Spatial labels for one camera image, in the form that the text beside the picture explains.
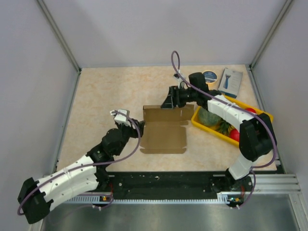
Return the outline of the brown cardboard box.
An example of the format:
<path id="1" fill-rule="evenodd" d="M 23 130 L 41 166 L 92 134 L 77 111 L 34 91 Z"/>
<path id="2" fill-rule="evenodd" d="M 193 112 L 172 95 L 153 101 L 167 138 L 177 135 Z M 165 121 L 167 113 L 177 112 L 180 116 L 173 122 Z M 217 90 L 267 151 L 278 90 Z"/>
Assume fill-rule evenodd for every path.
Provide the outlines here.
<path id="1" fill-rule="evenodd" d="M 186 126 L 194 114 L 194 105 L 162 109 L 145 105 L 145 121 L 140 151 L 144 154 L 183 154 L 187 150 Z"/>

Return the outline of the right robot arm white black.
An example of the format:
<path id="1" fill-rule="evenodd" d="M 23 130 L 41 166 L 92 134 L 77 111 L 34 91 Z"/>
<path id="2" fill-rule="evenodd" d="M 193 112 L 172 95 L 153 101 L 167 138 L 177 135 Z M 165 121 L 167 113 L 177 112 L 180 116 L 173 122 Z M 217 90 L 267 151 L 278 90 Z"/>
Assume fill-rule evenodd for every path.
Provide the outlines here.
<path id="1" fill-rule="evenodd" d="M 239 149 L 241 154 L 235 163 L 226 170 L 224 184 L 229 190 L 237 190 L 260 157 L 273 151 L 277 155 L 277 141 L 270 117 L 266 113 L 251 113 L 230 102 L 217 90 L 210 90 L 201 72 L 185 78 L 177 70 L 174 77 L 182 85 L 170 86 L 168 95 L 162 103 L 162 109 L 182 108 L 186 103 L 195 102 L 239 131 Z"/>

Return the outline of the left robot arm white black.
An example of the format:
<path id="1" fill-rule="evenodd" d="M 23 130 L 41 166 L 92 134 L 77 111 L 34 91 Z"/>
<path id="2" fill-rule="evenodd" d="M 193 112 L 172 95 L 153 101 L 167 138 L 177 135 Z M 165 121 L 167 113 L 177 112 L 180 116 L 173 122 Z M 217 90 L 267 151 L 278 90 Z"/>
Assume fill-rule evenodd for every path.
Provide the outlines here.
<path id="1" fill-rule="evenodd" d="M 128 141 L 141 141 L 145 121 L 130 119 L 107 131 L 101 142 L 77 161 L 49 176 L 24 181 L 17 197 L 17 214 L 25 216 L 29 224 L 44 219 L 60 204 L 86 192 L 104 191 L 109 186 L 106 168 L 118 160 Z"/>

